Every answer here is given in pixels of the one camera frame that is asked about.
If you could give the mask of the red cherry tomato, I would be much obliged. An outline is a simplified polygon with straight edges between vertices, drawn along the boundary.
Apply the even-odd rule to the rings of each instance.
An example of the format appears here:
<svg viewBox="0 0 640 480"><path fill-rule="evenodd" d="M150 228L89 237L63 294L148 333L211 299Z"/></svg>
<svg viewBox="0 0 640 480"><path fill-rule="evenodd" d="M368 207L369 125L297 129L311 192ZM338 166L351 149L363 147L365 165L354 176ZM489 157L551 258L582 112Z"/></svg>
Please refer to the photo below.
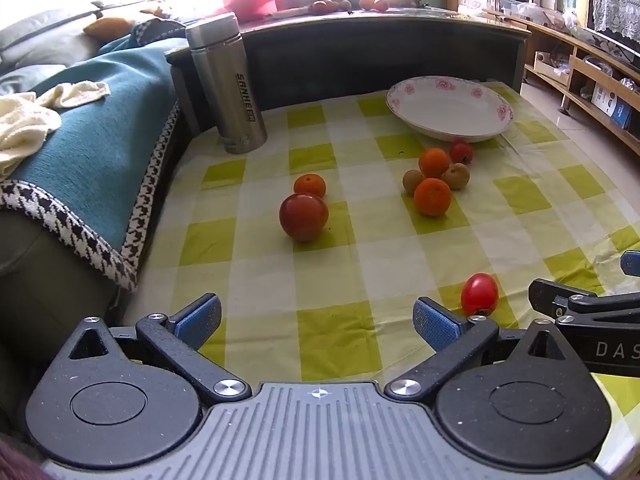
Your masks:
<svg viewBox="0 0 640 480"><path fill-rule="evenodd" d="M496 310L499 289L494 278L486 273L470 276L463 285L460 302L466 316L489 316Z"/></svg>

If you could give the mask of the orange mandarin front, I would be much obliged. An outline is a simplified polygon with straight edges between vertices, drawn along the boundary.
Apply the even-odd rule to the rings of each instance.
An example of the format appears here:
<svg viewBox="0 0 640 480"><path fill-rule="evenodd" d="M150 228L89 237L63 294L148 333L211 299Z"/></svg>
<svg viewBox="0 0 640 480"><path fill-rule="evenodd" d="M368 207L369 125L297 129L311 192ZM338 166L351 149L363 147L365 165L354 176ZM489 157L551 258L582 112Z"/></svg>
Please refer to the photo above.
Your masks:
<svg viewBox="0 0 640 480"><path fill-rule="evenodd" d="M446 214L451 204L451 190L443 180L424 179L414 190L413 203L416 210L427 217Z"/></svg>

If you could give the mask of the orange mandarin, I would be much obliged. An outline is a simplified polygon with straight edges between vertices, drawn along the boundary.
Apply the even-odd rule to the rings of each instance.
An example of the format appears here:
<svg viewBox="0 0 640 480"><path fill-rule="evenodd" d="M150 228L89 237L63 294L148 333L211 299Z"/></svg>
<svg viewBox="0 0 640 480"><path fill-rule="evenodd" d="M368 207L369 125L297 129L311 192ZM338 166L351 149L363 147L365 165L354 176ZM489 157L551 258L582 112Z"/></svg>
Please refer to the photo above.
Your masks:
<svg viewBox="0 0 640 480"><path fill-rule="evenodd" d="M428 148L418 159L419 169L426 178L440 178L449 165L449 156L441 148Z"/></svg>
<svg viewBox="0 0 640 480"><path fill-rule="evenodd" d="M443 180L424 179L414 190L413 203L416 210L427 217L446 214L451 204L451 190Z"/></svg>

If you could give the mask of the brown kiwi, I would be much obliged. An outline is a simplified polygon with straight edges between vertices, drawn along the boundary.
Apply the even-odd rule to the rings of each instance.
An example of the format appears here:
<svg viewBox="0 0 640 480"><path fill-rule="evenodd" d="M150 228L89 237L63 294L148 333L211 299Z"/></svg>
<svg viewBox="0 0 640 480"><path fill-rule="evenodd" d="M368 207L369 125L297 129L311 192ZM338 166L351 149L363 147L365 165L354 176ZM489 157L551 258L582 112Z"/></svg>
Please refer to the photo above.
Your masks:
<svg viewBox="0 0 640 480"><path fill-rule="evenodd" d="M463 190L470 180L471 174L468 166L462 162L453 162L440 178L449 186L450 190Z"/></svg>
<svg viewBox="0 0 640 480"><path fill-rule="evenodd" d="M407 170L402 176L401 183L408 196L413 196L416 188L424 180L424 174L420 170Z"/></svg>

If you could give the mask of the large dark red tomato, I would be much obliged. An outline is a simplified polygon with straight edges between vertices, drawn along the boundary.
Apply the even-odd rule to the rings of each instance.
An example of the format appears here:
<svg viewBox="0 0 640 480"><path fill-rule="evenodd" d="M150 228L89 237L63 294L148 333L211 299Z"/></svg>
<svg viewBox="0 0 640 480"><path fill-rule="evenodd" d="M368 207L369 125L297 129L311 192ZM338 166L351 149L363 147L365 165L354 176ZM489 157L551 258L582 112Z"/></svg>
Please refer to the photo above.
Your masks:
<svg viewBox="0 0 640 480"><path fill-rule="evenodd" d="M279 221L283 231L299 243L318 238L329 219L329 209L318 196L294 193L288 196L279 209Z"/></svg>

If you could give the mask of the orange mandarin back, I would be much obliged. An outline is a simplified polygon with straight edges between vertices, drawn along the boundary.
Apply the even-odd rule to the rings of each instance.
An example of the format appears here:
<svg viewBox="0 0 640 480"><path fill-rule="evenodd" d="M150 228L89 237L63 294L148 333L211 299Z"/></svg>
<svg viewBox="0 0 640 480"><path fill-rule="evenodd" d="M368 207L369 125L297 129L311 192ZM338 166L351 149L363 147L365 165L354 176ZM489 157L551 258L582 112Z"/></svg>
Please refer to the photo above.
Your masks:
<svg viewBox="0 0 640 480"><path fill-rule="evenodd" d="M449 165L449 156L441 148L428 148L418 159L419 169L426 178L440 178Z"/></svg>

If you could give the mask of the small orange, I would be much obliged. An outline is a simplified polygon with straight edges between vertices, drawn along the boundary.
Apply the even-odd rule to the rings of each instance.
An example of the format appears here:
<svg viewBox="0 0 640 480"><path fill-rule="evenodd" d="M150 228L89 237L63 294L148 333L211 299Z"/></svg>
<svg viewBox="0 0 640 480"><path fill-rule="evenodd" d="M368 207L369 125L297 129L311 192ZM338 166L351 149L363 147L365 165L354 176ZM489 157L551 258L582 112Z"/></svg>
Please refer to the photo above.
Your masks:
<svg viewBox="0 0 640 480"><path fill-rule="evenodd" d="M326 196L326 181L318 174L302 174L295 180L293 191L323 198Z"/></svg>

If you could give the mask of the fruits on coffee table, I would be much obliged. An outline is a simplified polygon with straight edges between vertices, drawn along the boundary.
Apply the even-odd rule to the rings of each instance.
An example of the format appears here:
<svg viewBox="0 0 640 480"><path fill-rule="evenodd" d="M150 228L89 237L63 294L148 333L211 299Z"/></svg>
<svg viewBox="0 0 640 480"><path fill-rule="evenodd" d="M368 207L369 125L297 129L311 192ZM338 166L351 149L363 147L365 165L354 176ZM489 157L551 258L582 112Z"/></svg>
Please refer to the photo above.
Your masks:
<svg viewBox="0 0 640 480"><path fill-rule="evenodd" d="M355 10L387 12L395 8L425 8L425 0L316 0L308 6L310 15L326 15L337 12L352 13Z"/></svg>

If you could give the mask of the blue white box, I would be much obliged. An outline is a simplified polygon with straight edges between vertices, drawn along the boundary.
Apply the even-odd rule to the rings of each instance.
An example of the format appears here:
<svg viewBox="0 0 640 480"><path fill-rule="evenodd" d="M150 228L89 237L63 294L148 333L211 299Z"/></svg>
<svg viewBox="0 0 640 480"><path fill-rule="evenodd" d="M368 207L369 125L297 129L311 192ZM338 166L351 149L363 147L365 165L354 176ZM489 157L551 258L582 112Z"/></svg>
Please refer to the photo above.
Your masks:
<svg viewBox="0 0 640 480"><path fill-rule="evenodd" d="M620 128L628 128L631 120L631 106L614 92L606 90L600 84L595 84L591 103Z"/></svg>

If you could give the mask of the green checkered tablecloth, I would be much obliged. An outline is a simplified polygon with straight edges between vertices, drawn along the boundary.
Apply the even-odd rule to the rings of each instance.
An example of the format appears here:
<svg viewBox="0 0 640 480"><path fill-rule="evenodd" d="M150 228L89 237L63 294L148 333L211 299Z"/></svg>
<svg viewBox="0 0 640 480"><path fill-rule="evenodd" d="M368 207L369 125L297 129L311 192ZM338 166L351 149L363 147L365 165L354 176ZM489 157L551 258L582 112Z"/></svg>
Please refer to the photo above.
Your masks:
<svg viewBox="0 0 640 480"><path fill-rule="evenodd" d="M431 141L381 93L270 110L268 141L232 156L216 131L179 162L125 318L179 310L204 292L222 302L206 356L252 384L386 382L430 349L414 300L460 307L464 282L491 275L495 321L533 318L528 285L548 278L598 294L633 292L620 255L639 244L639 185L583 128L552 122L503 84L512 126L474 148L471 179L446 214L426 218L401 179ZM312 242L280 226L302 174L326 181L329 219Z"/></svg>

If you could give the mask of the wooden tv cabinet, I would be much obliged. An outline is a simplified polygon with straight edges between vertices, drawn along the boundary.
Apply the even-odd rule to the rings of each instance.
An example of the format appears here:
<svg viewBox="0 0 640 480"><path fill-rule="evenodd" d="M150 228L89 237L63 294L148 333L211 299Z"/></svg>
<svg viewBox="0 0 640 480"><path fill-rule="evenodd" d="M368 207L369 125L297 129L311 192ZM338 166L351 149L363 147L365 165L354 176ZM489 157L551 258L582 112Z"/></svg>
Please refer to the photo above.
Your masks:
<svg viewBox="0 0 640 480"><path fill-rule="evenodd" d="M528 33L524 76L560 92L559 112L576 107L596 120L634 153L639 151L639 53L598 32L568 24L556 11L523 6L521 14L486 10L504 24ZM591 103L595 84L631 106L627 129L620 128Z"/></svg>

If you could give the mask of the teal sofa blanket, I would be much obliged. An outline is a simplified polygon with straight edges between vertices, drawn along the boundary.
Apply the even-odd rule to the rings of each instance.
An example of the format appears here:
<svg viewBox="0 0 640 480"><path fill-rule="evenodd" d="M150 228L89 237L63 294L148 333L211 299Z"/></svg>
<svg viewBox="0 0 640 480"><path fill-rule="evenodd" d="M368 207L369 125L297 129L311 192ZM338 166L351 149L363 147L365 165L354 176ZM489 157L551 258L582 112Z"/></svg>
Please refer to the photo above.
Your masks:
<svg viewBox="0 0 640 480"><path fill-rule="evenodd" d="M133 290L154 194L180 115L165 54L184 29L160 20L137 26L88 61L43 81L49 89L106 82L111 94L59 110L62 126L1 179L1 207L41 224L119 287Z"/></svg>

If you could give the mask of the white floral porcelain plate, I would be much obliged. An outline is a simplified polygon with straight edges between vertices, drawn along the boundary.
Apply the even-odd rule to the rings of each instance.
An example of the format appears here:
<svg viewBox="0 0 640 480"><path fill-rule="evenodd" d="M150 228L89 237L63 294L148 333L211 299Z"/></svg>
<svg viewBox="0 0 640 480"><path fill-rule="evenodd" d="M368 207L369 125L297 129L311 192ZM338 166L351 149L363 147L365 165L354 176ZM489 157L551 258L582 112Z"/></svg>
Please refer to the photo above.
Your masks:
<svg viewBox="0 0 640 480"><path fill-rule="evenodd" d="M504 133L514 110L499 93L479 82L448 76L419 76L394 84L385 102L408 127L445 142L480 143Z"/></svg>

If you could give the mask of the cream cloth on sofa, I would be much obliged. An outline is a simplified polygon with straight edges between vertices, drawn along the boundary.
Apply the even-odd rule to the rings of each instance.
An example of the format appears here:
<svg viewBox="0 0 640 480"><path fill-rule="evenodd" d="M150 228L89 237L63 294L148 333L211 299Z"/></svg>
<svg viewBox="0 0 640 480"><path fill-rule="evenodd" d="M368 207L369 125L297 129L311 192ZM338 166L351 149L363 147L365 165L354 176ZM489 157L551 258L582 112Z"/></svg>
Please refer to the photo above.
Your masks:
<svg viewBox="0 0 640 480"><path fill-rule="evenodd" d="M103 81L63 82L37 96L35 92L1 97L1 179L43 147L50 133L62 126L59 110L102 100L111 94Z"/></svg>

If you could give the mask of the dark coffee table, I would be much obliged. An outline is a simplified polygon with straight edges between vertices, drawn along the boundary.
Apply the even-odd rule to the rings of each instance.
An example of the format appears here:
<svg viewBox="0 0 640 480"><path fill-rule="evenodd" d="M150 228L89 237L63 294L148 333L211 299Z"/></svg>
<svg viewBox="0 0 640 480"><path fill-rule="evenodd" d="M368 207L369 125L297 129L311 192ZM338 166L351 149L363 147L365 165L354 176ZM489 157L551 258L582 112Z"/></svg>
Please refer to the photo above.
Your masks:
<svg viewBox="0 0 640 480"><path fill-rule="evenodd" d="M384 90L414 76L498 80L518 90L528 36L434 8L303 15L240 26L240 32L261 113ZM188 40L165 58L193 134L217 128Z"/></svg>

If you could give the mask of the stainless steel thermos bottle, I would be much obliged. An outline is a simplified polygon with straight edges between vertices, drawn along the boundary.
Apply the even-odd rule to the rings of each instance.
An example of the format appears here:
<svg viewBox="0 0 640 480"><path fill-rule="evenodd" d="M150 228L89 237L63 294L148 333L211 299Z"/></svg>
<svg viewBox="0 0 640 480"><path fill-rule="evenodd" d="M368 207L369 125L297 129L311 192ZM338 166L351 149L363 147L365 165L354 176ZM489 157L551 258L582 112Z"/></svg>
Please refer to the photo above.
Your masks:
<svg viewBox="0 0 640 480"><path fill-rule="evenodd" d="M186 40L224 149L239 155L260 148L267 130L250 84L236 15L217 14L192 24Z"/></svg>

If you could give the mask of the grey sofa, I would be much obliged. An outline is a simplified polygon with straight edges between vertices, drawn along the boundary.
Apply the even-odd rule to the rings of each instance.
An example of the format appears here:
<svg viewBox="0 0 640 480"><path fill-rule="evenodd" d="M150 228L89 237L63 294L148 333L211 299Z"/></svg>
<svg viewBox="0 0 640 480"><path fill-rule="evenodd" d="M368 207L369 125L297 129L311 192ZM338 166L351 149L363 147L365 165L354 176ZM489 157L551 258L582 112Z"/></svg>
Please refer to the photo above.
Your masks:
<svg viewBox="0 0 640 480"><path fill-rule="evenodd" d="M41 3L24 18L1 13L1 93L32 90L126 36L162 6L156 0L68 0Z"/></svg>

